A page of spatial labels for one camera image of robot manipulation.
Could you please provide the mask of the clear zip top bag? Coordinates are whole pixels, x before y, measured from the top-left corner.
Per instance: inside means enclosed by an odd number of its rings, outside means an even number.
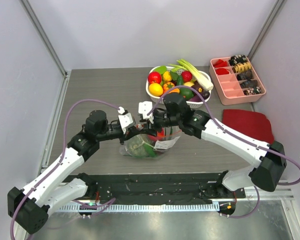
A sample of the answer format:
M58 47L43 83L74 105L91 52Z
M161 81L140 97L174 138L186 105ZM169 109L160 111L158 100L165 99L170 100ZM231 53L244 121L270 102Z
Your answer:
M139 134L127 140L119 152L138 159L157 159L176 144L181 133L177 126L171 126L162 128L157 136Z

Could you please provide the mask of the green cucumber toy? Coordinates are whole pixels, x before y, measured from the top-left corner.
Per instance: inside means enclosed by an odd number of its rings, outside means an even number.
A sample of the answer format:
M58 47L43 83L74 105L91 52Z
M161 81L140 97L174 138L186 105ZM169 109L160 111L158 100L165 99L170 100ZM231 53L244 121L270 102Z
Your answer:
M152 145L144 144L143 147L149 157L155 158L157 156Z

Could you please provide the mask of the green melon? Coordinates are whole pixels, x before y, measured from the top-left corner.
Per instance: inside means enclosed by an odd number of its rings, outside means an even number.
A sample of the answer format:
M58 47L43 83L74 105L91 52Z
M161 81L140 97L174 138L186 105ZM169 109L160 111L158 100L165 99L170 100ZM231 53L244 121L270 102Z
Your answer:
M146 158L149 156L146 148L150 140L146 134L139 134L125 142L125 151L128 156Z

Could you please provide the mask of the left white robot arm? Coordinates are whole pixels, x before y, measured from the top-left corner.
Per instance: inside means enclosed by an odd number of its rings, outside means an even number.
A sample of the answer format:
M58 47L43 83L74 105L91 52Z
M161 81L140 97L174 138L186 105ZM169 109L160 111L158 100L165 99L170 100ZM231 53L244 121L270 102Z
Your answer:
M136 124L131 113L124 108L118 113L118 118L109 122L104 111L92 111L81 131L63 146L61 155L43 173L23 188L13 187L8 192L11 239L15 238L15 224L33 235L62 205L80 197L90 200L96 195L97 185L87 174L79 174L63 187L59 185L100 148L100 142L118 139L124 143L143 132L144 127Z

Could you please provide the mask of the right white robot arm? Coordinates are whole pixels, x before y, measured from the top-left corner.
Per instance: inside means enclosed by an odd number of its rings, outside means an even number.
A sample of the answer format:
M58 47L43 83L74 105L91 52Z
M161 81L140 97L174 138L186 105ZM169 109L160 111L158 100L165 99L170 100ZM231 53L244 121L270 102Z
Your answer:
M163 99L165 110L159 112L151 101L138 105L138 113L149 127L159 131L178 126L186 135L217 144L249 163L248 167L226 170L216 184L216 193L223 198L240 188L256 186L274 192L287 167L284 146L251 138L222 124L202 110L193 110L177 93Z

